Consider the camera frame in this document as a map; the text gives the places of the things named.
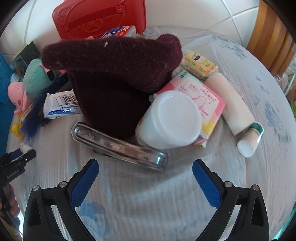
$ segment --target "tissue package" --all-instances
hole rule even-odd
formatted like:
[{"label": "tissue package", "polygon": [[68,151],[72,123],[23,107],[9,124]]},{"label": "tissue package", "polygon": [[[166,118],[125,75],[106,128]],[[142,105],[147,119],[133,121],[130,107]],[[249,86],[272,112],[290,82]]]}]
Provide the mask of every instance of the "tissue package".
[{"label": "tissue package", "polygon": [[202,116],[202,131],[193,145],[202,144],[205,147],[224,110],[225,101],[186,70],[179,72],[156,95],[169,90],[176,90],[187,94],[198,106]]}]

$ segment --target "red box handle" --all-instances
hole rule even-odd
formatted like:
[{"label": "red box handle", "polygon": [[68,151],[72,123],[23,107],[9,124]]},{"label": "red box handle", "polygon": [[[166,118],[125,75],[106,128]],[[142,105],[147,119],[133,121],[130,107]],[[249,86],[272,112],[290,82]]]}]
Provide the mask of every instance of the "red box handle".
[{"label": "red box handle", "polygon": [[81,25],[84,25],[86,23],[94,21],[96,19],[108,17],[108,16],[115,15],[115,14],[122,14],[122,13],[126,13],[126,6],[125,5],[109,7],[109,8],[97,11],[97,12],[90,13],[86,16],[81,17],[81,18],[78,18],[78,19],[68,23],[63,28],[64,28],[65,33],[67,33],[76,27],[79,27]]}]

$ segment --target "pink plush toy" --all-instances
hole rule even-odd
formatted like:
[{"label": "pink plush toy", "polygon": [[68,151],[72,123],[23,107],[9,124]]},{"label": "pink plush toy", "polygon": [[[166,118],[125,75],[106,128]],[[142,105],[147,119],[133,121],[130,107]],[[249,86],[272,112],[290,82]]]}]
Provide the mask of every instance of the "pink plush toy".
[{"label": "pink plush toy", "polygon": [[25,112],[33,102],[32,99],[28,99],[27,90],[23,92],[22,85],[22,82],[11,82],[8,86],[8,97],[11,102],[18,107],[18,109],[13,112],[15,115]]},{"label": "pink plush toy", "polygon": [[23,82],[11,82],[8,86],[8,97],[18,107],[14,114],[25,112],[33,100],[52,85],[55,77],[56,73],[45,69],[40,59],[33,59],[27,67]]}]

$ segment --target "blue gripper pad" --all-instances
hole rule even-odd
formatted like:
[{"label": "blue gripper pad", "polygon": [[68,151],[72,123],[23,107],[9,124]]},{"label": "blue gripper pad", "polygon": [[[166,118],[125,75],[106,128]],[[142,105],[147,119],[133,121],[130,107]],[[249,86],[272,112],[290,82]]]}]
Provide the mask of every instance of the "blue gripper pad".
[{"label": "blue gripper pad", "polygon": [[23,153],[21,152],[21,150],[20,149],[17,149],[17,150],[15,150],[15,151],[13,151],[13,152],[10,153],[10,158],[12,160],[15,160],[15,159],[19,158],[22,154]]},{"label": "blue gripper pad", "polygon": [[193,162],[192,172],[209,204],[219,209],[221,193],[198,161]]},{"label": "blue gripper pad", "polygon": [[[90,159],[84,168],[80,172],[74,174],[74,176],[71,178],[69,181],[69,188],[71,191],[70,206],[73,209],[82,205],[98,174],[99,164],[97,160]],[[70,182],[72,180],[75,182],[75,178],[77,177],[79,177],[79,180],[76,182],[74,187],[71,187]]]}]

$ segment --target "metal screw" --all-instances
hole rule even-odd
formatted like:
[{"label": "metal screw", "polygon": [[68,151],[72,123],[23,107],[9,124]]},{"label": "metal screw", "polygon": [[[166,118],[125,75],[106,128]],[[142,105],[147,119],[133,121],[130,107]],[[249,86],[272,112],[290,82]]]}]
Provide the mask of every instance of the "metal screw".
[{"label": "metal screw", "polygon": [[226,187],[231,188],[232,187],[232,183],[231,182],[225,182],[224,183]]},{"label": "metal screw", "polygon": [[36,186],[33,186],[33,191],[37,191],[39,189],[39,186],[36,185]]},{"label": "metal screw", "polygon": [[255,191],[259,191],[259,190],[260,190],[260,188],[259,188],[258,185],[253,185],[253,189],[254,189]]},{"label": "metal screw", "polygon": [[67,186],[67,183],[66,183],[66,182],[61,182],[61,183],[59,184],[59,186],[60,186],[60,188],[64,188],[64,187]]}]

